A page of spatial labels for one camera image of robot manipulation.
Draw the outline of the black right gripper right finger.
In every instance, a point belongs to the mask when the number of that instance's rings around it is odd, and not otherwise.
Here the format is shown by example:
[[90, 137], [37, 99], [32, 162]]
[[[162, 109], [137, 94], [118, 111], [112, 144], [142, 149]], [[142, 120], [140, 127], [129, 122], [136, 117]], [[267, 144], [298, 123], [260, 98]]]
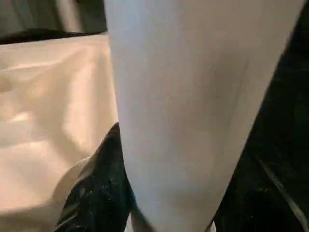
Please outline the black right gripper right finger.
[[290, 221], [273, 187], [229, 186], [216, 213], [218, 232], [287, 232]]

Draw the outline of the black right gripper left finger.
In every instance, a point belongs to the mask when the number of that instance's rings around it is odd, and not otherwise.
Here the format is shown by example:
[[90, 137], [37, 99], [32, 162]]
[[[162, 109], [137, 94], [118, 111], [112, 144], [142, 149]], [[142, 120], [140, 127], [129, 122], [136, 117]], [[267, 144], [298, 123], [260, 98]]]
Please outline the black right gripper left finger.
[[123, 232], [132, 205], [119, 123], [115, 123], [82, 169], [55, 231]]

